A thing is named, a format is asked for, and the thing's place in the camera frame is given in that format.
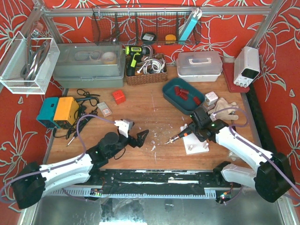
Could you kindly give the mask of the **orange black screwdriver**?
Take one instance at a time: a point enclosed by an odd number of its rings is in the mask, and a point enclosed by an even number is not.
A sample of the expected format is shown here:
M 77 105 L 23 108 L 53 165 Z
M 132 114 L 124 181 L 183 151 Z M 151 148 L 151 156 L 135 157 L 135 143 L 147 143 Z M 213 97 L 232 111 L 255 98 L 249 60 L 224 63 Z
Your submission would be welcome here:
M 173 143 L 173 142 L 177 141 L 178 139 L 181 139 L 181 138 L 183 138 L 185 136 L 190 135 L 191 133 L 192 133 L 192 130 L 190 128 L 186 128 L 183 131 L 181 131 L 179 134 L 171 137 L 169 139 L 169 141 L 167 141 L 165 144 Z

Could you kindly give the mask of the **large red spring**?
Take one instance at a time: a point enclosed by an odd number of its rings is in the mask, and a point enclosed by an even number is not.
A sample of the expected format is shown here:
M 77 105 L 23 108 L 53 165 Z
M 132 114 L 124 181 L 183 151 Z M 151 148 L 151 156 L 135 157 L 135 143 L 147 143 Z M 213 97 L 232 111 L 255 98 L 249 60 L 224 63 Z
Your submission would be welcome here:
M 174 87 L 174 92 L 176 96 L 179 96 L 180 94 L 185 94 L 185 90 L 180 88 L 179 86 Z

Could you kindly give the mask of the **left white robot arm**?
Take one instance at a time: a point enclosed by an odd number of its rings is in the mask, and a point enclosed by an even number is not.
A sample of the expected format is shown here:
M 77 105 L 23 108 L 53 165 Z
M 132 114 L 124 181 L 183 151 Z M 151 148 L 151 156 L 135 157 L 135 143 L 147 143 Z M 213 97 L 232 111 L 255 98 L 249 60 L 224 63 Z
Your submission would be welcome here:
M 132 137 L 109 132 L 97 145 L 77 157 L 48 165 L 27 164 L 11 185 L 18 208 L 28 208 L 53 191 L 87 182 L 94 171 L 127 146 L 142 147 L 148 133 L 149 130 L 144 130 Z

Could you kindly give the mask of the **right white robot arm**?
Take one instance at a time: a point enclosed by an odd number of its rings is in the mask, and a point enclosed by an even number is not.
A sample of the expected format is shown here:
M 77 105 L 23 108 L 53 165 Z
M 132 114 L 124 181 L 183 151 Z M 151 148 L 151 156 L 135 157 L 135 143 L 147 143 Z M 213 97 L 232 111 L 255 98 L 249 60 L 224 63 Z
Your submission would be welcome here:
M 291 188 L 300 190 L 285 154 L 272 153 L 239 135 L 231 125 L 214 115 L 209 116 L 201 107 L 190 114 L 190 127 L 199 141 L 213 141 L 248 164 L 248 168 L 224 162 L 217 175 L 227 182 L 234 182 L 255 189 L 266 201 L 273 203 Z

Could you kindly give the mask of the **red spring in tray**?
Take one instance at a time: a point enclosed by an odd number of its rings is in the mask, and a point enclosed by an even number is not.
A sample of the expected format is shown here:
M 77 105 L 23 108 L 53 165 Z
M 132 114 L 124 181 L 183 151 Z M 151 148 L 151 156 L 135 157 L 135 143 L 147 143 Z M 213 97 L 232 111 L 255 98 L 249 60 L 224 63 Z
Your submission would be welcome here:
M 201 104 L 201 101 L 200 101 L 200 99 L 199 99 L 197 96 L 193 97 L 193 100 L 194 100 L 194 102 L 195 102 L 197 105 L 200 105 L 200 104 Z
M 179 96 L 183 99 L 183 100 L 187 100 L 188 99 L 188 95 L 189 95 L 189 91 L 185 90 L 185 94 L 180 94 Z

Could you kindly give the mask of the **white peg board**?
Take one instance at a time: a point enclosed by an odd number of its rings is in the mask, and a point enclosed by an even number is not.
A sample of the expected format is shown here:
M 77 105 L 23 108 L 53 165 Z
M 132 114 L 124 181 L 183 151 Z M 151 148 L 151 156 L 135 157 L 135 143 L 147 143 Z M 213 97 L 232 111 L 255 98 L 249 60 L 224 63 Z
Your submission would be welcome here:
M 207 143 L 207 141 L 199 141 L 194 133 L 183 137 L 182 140 L 187 155 L 209 152 L 209 144 Z

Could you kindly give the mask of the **beige work glove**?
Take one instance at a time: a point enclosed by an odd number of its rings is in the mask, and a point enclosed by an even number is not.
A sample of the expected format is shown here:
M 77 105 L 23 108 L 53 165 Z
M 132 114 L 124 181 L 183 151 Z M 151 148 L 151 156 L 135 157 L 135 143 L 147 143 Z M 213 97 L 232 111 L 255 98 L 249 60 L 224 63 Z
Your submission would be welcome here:
M 239 116 L 235 114 L 236 108 L 239 108 L 236 102 L 228 103 L 221 97 L 216 106 L 208 111 L 209 115 L 214 115 L 215 119 L 220 120 L 238 120 Z

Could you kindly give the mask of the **white cube adapter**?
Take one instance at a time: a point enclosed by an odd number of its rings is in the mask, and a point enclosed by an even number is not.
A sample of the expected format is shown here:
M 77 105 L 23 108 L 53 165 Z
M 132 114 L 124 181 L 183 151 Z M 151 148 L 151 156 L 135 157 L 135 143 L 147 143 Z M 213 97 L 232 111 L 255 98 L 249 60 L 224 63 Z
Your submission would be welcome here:
M 206 105 L 213 105 L 217 102 L 218 96 L 215 92 L 211 91 L 207 94 L 205 94 L 205 103 Z

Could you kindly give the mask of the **small clear screw box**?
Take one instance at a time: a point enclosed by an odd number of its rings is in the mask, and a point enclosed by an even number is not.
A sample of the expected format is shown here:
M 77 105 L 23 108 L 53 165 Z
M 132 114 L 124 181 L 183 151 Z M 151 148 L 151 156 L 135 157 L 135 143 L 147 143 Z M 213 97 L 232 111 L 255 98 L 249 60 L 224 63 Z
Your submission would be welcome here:
M 104 117 L 112 115 L 112 111 L 108 107 L 108 105 L 105 102 L 100 102 L 97 104 L 98 109 L 101 111 L 102 115 Z

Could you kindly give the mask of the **teal plastic tray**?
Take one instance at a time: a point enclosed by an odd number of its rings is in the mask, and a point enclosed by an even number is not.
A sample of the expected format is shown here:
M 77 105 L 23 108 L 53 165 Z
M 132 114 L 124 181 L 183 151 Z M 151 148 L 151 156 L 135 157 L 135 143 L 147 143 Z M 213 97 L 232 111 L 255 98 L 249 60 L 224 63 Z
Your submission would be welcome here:
M 204 103 L 204 95 L 188 82 L 177 77 L 167 82 L 162 93 L 164 98 L 184 115 L 190 115 Z

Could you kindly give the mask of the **soldering iron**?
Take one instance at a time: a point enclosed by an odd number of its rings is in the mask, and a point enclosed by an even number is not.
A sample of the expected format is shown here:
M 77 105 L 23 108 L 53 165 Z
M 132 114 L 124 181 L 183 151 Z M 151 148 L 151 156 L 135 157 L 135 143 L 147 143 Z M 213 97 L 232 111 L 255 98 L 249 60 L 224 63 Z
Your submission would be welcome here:
M 71 138 L 71 140 L 68 142 L 67 147 L 72 143 L 72 141 L 78 136 L 77 133 L 74 133 L 73 137 Z

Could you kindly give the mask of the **red cube adapter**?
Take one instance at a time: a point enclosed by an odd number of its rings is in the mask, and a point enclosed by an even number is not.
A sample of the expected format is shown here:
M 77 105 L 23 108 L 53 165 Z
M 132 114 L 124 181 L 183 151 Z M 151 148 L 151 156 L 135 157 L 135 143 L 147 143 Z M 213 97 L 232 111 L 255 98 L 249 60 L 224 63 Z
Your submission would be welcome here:
M 112 93 L 113 99 L 117 105 L 120 105 L 126 101 L 125 94 L 122 90 L 116 90 Z

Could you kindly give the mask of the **yellow soldering station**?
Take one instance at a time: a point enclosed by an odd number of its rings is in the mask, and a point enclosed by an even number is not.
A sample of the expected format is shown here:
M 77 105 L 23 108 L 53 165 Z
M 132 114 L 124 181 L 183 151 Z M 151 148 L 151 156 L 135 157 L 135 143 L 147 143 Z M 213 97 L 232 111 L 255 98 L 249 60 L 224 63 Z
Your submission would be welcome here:
M 73 97 L 60 97 L 53 121 L 61 129 L 70 129 L 76 122 L 79 105 Z

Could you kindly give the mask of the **white plastic lidded box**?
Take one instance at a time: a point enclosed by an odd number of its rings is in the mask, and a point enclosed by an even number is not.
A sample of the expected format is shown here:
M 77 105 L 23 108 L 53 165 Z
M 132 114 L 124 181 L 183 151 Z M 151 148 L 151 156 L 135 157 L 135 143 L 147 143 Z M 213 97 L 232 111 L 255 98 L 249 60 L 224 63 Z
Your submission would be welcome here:
M 178 77 L 186 82 L 215 82 L 223 71 L 216 51 L 181 52 L 176 60 Z

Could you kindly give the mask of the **brown wicker basket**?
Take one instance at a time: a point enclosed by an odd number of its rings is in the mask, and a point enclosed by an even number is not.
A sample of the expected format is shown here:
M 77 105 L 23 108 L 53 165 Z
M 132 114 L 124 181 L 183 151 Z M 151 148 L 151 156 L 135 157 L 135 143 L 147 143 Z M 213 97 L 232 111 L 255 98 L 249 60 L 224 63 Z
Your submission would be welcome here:
M 159 83 L 167 81 L 167 66 L 164 54 L 155 54 L 150 60 L 147 57 L 138 63 L 134 76 L 125 78 L 128 85 Z

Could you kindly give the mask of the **teal device box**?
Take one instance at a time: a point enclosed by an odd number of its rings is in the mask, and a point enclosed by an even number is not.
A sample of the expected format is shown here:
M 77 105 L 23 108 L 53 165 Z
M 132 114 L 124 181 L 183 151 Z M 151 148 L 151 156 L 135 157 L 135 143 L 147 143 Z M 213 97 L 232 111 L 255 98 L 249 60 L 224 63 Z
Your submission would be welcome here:
M 48 97 L 44 99 L 36 120 L 46 128 L 60 128 L 59 125 L 54 121 L 54 115 L 58 102 L 58 97 Z

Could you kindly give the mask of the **white power supply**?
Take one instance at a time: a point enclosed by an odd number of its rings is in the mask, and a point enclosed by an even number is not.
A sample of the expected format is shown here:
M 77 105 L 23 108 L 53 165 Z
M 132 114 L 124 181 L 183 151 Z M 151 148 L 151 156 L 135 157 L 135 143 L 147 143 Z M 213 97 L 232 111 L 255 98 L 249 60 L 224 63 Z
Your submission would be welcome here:
M 260 73 L 258 49 L 245 46 L 234 61 L 233 83 L 246 88 Z

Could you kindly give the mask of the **green black drill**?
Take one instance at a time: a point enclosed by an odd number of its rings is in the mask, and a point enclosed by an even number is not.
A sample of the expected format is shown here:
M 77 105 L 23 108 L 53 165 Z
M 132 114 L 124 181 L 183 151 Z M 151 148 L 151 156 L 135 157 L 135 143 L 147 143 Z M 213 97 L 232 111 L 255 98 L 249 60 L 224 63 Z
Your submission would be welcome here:
M 147 46 L 127 45 L 125 47 L 125 54 L 130 57 L 127 63 L 126 75 L 134 76 L 137 63 L 141 62 L 144 55 L 150 54 L 150 49 Z

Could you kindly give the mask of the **grey plastic storage box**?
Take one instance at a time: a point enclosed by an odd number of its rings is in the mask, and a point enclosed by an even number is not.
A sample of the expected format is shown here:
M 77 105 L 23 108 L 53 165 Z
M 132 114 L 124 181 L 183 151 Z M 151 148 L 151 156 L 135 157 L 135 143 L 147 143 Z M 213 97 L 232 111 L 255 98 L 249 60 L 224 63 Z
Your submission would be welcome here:
M 63 88 L 124 86 L 125 53 L 121 45 L 58 44 L 60 55 L 53 78 Z

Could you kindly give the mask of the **yellow tape measure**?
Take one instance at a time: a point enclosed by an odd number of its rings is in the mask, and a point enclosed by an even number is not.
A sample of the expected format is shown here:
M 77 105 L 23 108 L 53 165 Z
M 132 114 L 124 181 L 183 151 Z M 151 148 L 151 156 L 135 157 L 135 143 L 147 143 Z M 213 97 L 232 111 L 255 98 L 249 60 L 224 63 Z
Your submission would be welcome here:
M 177 38 L 175 35 L 173 34 L 168 34 L 165 36 L 165 44 L 166 45 L 172 45 L 172 44 L 175 44 L 177 41 Z

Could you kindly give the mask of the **blue white case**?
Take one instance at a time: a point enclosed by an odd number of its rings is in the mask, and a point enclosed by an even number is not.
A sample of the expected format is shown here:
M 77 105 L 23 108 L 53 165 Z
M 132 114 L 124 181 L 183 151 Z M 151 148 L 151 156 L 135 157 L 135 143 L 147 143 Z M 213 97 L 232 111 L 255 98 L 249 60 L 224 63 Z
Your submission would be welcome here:
M 179 44 L 185 43 L 189 35 L 192 33 L 194 27 L 201 19 L 202 15 L 203 12 L 200 8 L 192 9 L 192 12 L 189 15 L 188 19 L 184 22 L 182 26 L 179 27 L 179 36 L 178 36 Z

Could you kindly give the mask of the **clear acrylic box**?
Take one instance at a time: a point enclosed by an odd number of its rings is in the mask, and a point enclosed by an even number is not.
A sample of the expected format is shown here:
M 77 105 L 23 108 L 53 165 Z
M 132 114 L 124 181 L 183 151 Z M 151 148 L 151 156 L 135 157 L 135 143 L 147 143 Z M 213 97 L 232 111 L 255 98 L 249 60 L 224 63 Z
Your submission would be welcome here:
M 44 95 L 60 50 L 52 37 L 30 41 L 17 32 L 0 66 L 0 83 L 13 94 Z

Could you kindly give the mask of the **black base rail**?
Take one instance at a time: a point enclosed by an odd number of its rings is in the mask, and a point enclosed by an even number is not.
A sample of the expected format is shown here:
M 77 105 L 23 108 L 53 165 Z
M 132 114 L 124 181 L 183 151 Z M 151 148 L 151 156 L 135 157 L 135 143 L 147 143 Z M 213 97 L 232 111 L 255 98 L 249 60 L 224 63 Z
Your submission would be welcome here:
M 239 184 L 219 183 L 212 171 L 100 169 L 76 187 L 96 189 L 109 196 L 197 197 L 206 190 L 229 190 Z

